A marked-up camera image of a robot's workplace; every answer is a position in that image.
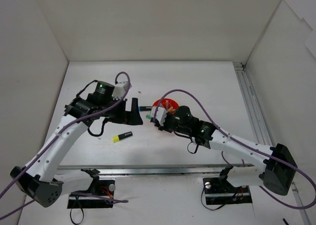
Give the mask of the blue cap black highlighter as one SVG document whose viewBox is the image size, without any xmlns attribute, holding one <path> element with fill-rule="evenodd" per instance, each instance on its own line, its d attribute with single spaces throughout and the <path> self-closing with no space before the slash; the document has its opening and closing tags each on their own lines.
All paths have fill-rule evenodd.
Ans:
<svg viewBox="0 0 316 225">
<path fill-rule="evenodd" d="M 151 106 L 140 106 L 138 107 L 138 110 L 140 112 L 147 112 L 147 111 L 151 111 L 152 107 Z"/>
</svg>

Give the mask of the yellow cap black highlighter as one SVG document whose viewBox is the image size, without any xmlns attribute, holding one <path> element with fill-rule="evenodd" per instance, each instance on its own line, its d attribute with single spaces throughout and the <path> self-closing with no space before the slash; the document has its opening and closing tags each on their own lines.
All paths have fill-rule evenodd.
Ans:
<svg viewBox="0 0 316 225">
<path fill-rule="evenodd" d="M 119 141 L 122 141 L 122 140 L 127 139 L 127 138 L 132 137 L 132 136 L 133 136 L 133 133 L 131 131 L 125 132 L 125 133 L 114 136 L 112 138 L 112 141 L 113 141 L 113 143 L 117 143 Z"/>
</svg>

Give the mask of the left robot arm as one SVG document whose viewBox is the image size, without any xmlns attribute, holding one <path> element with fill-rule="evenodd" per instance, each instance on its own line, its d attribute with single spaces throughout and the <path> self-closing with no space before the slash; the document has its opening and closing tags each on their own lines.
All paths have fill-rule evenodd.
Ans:
<svg viewBox="0 0 316 225">
<path fill-rule="evenodd" d="M 65 106 L 65 113 L 55 131 L 38 154 L 24 167 L 14 167 L 10 173 L 17 186 L 42 207 L 49 207 L 64 195 L 83 191 L 93 195 L 99 188 L 99 171 L 83 170 L 57 175 L 57 169 L 77 139 L 99 118 L 104 122 L 142 125 L 138 100 L 132 99 L 126 111 L 126 94 L 131 87 L 127 81 L 115 85 L 96 81 L 96 88 L 86 99 L 76 95 Z"/>
</svg>

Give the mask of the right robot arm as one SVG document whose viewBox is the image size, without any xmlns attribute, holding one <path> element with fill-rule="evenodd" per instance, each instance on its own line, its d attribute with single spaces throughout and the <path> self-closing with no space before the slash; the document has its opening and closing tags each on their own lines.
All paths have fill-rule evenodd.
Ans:
<svg viewBox="0 0 316 225">
<path fill-rule="evenodd" d="M 197 147 L 227 152 L 252 164 L 254 175 L 248 176 L 246 182 L 264 186 L 278 195 L 288 194 L 297 165 L 285 145 L 271 147 L 237 137 L 217 129 L 213 123 L 194 117 L 187 106 L 180 106 L 174 113 L 154 106 L 150 116 L 160 131 L 189 139 Z"/>
</svg>

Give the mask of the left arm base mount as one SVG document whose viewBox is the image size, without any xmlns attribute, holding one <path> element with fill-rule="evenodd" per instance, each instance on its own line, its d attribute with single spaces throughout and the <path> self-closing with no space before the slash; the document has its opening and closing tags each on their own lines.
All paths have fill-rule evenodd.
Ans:
<svg viewBox="0 0 316 225">
<path fill-rule="evenodd" d="M 99 176 L 100 171 L 97 169 L 93 170 L 83 170 L 86 174 L 90 176 L 97 177 L 94 179 L 92 185 L 88 190 L 80 191 L 82 193 L 90 193 L 92 195 L 97 195 L 101 197 L 106 197 L 113 199 L 115 190 L 115 180 L 114 179 L 101 179 Z M 95 197 L 89 197 L 88 195 L 75 195 L 70 194 L 68 199 L 67 208 L 70 209 L 70 221 L 74 225 L 80 225 L 84 220 L 84 209 L 110 209 L 113 208 L 114 202 L 102 200 Z M 73 210 L 79 209 L 81 211 L 81 221 L 76 222 L 73 219 Z"/>
</svg>

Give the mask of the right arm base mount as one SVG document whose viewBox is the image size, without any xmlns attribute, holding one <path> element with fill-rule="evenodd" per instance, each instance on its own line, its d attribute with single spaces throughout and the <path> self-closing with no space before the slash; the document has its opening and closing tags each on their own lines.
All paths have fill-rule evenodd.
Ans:
<svg viewBox="0 0 316 225">
<path fill-rule="evenodd" d="M 252 204 L 250 189 L 247 186 L 234 187 L 228 181 L 232 166 L 225 167 L 218 177 L 203 178 L 200 195 L 202 206 L 210 211 L 217 211 L 226 205 Z"/>
</svg>

